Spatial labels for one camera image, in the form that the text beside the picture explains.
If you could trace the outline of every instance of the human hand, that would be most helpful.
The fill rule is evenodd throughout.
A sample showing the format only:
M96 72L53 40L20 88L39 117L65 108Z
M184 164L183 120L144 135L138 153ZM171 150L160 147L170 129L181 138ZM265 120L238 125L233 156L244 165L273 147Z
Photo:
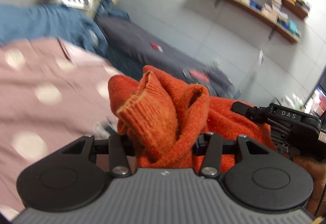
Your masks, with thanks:
M294 156L293 161L307 170L314 179L314 189L312 191L311 197L308 201L306 210L314 215L318 207L319 201L322 197L322 193L326 183L326 165L319 163L318 161L301 156ZM326 196L324 196L323 201L316 216L321 216L326 214Z

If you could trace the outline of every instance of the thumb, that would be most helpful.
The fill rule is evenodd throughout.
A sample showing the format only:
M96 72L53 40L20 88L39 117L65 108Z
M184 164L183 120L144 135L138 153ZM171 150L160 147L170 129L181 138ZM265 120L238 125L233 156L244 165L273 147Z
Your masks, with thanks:
M294 156L293 161L307 170L315 180L326 179L326 166L318 161L302 156Z

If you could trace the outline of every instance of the shelf bracket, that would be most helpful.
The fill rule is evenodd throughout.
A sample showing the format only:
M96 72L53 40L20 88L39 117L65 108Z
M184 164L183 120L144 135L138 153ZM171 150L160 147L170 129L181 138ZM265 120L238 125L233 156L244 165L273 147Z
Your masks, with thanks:
M215 7L215 9L217 8L219 1L220 1L220 0L216 0L216 1L214 2L214 7Z
M275 31L276 31L276 27L273 28L273 29L271 30L271 32L270 32L270 34L269 34L269 36L268 36L268 39L269 39L269 40L272 39L273 35L275 34Z

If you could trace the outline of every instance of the cable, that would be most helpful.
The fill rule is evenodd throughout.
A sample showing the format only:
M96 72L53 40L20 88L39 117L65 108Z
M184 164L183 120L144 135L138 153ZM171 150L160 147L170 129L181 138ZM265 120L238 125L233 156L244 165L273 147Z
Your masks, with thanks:
M318 204L318 207L317 207L317 209L316 209L316 211L315 211L315 216L317 216L317 213L318 213L318 211L319 211L319 208L320 208L320 206L322 205L322 202L323 202L323 199L324 199L324 195L325 195L325 191L326 191L326 183L325 183L325 186L324 186L324 190L323 190L323 193L322 193L322 197L320 198L320 200L319 200L319 204Z

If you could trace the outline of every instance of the red object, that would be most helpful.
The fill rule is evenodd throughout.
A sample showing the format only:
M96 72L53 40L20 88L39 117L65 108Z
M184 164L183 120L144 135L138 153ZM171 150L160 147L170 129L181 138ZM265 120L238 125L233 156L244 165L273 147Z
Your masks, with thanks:
M206 73L199 72L196 69L190 69L189 73L195 79L200 80L200 81L205 82L205 83L209 83L209 77L208 77L208 75Z
M151 43L151 46L152 46L152 48L154 48L154 49L156 49L156 50L158 50L160 52L163 52L163 49L162 49L161 46L159 46L159 45L157 45L155 43Z
M199 170L203 157L192 154L201 132L213 131L225 139L247 134L275 149L268 125L258 125L232 112L235 100L211 97L206 87L188 85L152 66L143 68L140 82L116 75L109 80L112 112L118 132L133 141L138 167ZM234 165L223 155L221 171Z

